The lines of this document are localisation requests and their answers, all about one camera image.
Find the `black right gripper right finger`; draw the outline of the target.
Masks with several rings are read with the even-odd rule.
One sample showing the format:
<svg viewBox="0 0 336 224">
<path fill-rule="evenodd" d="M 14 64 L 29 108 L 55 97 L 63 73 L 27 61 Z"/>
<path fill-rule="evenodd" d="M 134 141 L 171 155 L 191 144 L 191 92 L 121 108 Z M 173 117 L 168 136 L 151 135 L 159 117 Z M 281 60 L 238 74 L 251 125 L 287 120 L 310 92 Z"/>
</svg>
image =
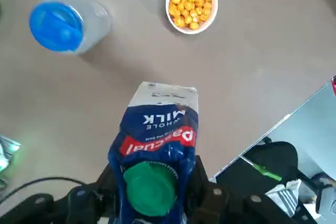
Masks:
<svg viewBox="0 0 336 224">
<path fill-rule="evenodd" d="M 188 180 L 184 212 L 187 223 L 316 223 L 301 203 L 290 218 L 266 195 L 242 198 L 210 182 L 198 155 Z"/>
</svg>

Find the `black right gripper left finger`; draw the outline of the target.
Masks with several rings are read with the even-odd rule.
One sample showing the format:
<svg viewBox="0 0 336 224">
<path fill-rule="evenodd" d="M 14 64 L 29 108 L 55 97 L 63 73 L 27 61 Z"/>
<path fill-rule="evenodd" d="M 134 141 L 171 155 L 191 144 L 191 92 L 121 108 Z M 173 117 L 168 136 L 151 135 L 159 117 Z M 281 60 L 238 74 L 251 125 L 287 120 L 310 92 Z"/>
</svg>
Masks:
<svg viewBox="0 0 336 224">
<path fill-rule="evenodd" d="M 1 216 L 1 223 L 98 223 L 115 217 L 118 208 L 117 182 L 108 165 L 96 182 L 74 187 L 58 200 L 46 193 L 29 196 Z"/>
</svg>

